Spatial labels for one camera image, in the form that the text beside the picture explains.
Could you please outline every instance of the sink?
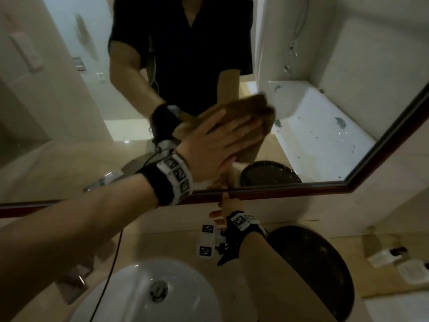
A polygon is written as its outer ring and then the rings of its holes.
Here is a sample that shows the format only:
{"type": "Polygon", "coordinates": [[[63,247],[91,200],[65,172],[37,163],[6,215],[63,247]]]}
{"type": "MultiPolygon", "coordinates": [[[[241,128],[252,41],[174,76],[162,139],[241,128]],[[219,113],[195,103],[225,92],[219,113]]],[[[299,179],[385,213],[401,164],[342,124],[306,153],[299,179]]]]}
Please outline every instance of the sink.
{"type": "MultiPolygon", "coordinates": [[[[70,322],[89,322],[105,281],[76,309],[70,322]]],[[[204,277],[179,261],[153,259],[110,278],[94,322],[221,322],[216,294],[204,277]]]]}

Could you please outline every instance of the bathtub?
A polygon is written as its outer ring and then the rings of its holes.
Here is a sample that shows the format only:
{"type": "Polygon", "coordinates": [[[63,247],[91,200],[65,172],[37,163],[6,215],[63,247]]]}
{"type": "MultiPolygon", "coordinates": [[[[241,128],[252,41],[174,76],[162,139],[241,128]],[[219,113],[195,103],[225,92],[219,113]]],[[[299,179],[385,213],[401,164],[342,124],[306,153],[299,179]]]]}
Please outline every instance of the bathtub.
{"type": "Polygon", "coordinates": [[[375,144],[307,81],[270,81],[276,135],[302,182],[342,181],[375,144]]]}

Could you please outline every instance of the wooden mirror frame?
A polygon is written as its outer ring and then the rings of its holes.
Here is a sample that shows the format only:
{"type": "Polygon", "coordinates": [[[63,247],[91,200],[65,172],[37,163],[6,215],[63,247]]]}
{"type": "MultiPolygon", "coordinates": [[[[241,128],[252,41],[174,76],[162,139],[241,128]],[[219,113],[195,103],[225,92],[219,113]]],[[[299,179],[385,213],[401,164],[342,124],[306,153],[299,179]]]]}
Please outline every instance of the wooden mirror frame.
{"type": "MultiPolygon", "coordinates": [[[[429,118],[429,83],[405,108],[371,150],[340,182],[287,184],[263,188],[228,191],[241,200],[270,199],[351,193],[361,185],[392,153],[394,153],[429,118]]],[[[219,202],[222,191],[196,191],[181,204],[219,202]]],[[[3,203],[0,218],[22,217],[62,200],[3,203]]]]}

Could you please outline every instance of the mirror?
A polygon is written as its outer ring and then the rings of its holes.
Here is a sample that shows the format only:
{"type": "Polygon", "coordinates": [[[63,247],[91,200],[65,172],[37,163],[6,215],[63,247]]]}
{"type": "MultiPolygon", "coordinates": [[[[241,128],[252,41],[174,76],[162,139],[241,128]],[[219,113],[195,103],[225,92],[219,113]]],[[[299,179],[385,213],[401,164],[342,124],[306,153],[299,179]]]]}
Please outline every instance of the mirror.
{"type": "Polygon", "coordinates": [[[428,0],[0,1],[0,203],[133,174],[180,142],[184,117],[256,94],[276,115],[255,157],[193,201],[224,185],[318,194],[348,183],[429,81],[428,0]]]}

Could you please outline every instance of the brown cloth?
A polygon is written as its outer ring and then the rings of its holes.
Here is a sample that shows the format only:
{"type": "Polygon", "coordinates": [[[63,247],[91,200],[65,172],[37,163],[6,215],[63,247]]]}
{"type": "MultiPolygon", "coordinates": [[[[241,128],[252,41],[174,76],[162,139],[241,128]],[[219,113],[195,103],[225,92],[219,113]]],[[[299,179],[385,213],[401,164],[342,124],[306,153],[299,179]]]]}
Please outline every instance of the brown cloth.
{"type": "MultiPolygon", "coordinates": [[[[268,135],[271,132],[271,127],[274,124],[275,120],[275,109],[272,106],[269,106],[265,95],[258,94],[250,96],[248,98],[243,98],[240,100],[235,100],[227,104],[217,104],[209,108],[202,116],[196,118],[187,113],[182,113],[179,116],[179,119],[183,122],[188,122],[193,125],[192,129],[195,129],[201,122],[208,119],[213,113],[217,112],[221,108],[226,108],[227,112],[220,121],[220,125],[223,125],[229,121],[237,119],[241,116],[248,114],[252,115],[252,119],[262,119],[262,128],[264,136],[268,135]]],[[[257,131],[251,133],[244,137],[248,139],[253,137],[257,131]]],[[[264,139],[260,140],[258,143],[247,147],[246,149],[240,151],[237,154],[237,162],[241,163],[253,163],[259,152],[259,149],[262,145],[264,139]]]]}

